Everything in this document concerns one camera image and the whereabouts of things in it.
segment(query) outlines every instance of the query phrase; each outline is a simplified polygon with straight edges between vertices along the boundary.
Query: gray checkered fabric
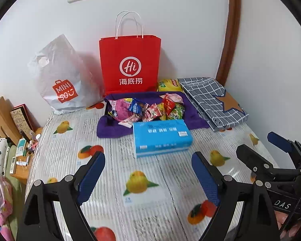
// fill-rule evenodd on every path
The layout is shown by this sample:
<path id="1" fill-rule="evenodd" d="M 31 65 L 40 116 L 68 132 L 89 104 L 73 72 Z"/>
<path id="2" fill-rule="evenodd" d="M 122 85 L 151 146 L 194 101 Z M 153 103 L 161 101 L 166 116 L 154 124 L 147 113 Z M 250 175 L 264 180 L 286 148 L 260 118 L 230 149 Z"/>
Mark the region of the gray checkered fabric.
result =
<path id="1" fill-rule="evenodd" d="M 215 96 L 224 96 L 225 89 L 213 78 L 183 78 L 178 79 L 185 94 L 197 109 L 198 113 L 207 120 L 214 131 L 228 129 L 247 120 L 248 113 L 231 109 L 223 111 L 223 104 Z"/>

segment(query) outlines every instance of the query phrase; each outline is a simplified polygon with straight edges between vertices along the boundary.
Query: human hand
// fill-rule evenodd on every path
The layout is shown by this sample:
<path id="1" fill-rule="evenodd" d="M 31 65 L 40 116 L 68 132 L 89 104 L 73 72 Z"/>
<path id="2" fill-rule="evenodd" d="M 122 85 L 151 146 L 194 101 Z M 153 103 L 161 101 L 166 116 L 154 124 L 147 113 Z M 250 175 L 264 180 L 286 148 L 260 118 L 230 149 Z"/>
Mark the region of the human hand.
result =
<path id="1" fill-rule="evenodd" d="M 288 214 L 279 211 L 274 211 L 274 212 L 275 212 L 276 221 L 278 222 L 278 228 L 280 229 L 284 221 L 287 219 Z M 301 227 L 301 220 L 299 220 L 296 224 L 294 224 L 293 227 L 289 230 L 289 237 L 293 237 L 298 232 L 300 227 Z M 286 235 L 286 233 L 287 231 L 283 230 L 283 232 L 280 235 L 280 238 L 283 238 Z"/>

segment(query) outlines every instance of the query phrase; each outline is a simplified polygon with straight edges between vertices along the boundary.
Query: green snack package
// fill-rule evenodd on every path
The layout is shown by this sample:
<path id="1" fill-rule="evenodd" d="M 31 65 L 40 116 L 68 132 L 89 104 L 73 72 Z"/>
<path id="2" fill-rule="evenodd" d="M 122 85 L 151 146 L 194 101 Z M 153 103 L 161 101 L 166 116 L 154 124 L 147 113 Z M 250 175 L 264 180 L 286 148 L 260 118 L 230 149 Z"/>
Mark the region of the green snack package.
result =
<path id="1" fill-rule="evenodd" d="M 179 103 L 176 103 L 175 108 L 168 115 L 167 119 L 182 119 L 184 115 L 185 107 Z"/>
<path id="2" fill-rule="evenodd" d="M 164 108 L 164 103 L 159 103 L 157 104 L 157 107 L 158 109 L 160 110 L 162 116 L 160 116 L 160 120 L 167 120 L 167 117 L 166 117 L 166 112 L 165 112 L 165 108 Z"/>

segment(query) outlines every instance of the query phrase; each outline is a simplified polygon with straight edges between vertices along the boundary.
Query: white wall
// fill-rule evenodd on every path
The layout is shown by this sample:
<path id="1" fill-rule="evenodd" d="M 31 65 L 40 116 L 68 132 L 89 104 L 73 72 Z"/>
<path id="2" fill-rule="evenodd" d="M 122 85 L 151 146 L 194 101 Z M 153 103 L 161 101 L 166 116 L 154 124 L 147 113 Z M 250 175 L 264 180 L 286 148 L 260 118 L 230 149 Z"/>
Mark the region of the white wall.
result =
<path id="1" fill-rule="evenodd" d="M 301 27 L 280 0 L 242 0 L 226 89 L 278 165 L 291 168 L 289 156 L 266 138 L 274 131 L 301 143 Z"/>
<path id="2" fill-rule="evenodd" d="M 17 0 L 0 21 L 0 96 L 25 103 L 43 126 L 50 107 L 27 77 L 29 60 L 64 33 L 84 61 L 99 68 L 99 40 L 114 36 L 122 10 L 139 12 L 145 34 L 162 39 L 159 78 L 215 77 L 228 0 Z M 122 34 L 135 32 L 133 22 L 125 22 Z"/>

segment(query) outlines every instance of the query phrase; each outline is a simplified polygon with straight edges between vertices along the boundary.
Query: purple towel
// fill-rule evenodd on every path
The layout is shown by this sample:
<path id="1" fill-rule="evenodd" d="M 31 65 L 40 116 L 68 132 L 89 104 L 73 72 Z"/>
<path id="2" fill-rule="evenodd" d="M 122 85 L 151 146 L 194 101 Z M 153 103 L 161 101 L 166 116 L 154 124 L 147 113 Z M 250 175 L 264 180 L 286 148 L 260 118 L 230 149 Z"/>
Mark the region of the purple towel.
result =
<path id="1" fill-rule="evenodd" d="M 105 98 L 106 102 L 106 113 L 111 110 L 110 103 L 108 100 L 119 100 L 123 98 L 136 98 L 138 100 L 147 102 L 149 105 L 153 103 L 159 104 L 162 102 L 160 95 L 164 95 L 166 92 L 135 92 L 135 93 L 120 93 L 120 94 L 109 94 Z M 199 129 L 199 128 L 209 128 L 207 122 L 202 119 L 196 108 L 192 105 L 189 99 L 182 92 L 168 92 L 176 93 L 183 98 L 185 113 L 183 120 L 187 125 L 188 129 Z M 99 119 L 97 125 L 97 137 L 99 138 L 119 138 L 132 134 L 132 128 L 126 128 L 118 124 L 118 121 L 110 117 L 109 115 L 104 115 Z"/>

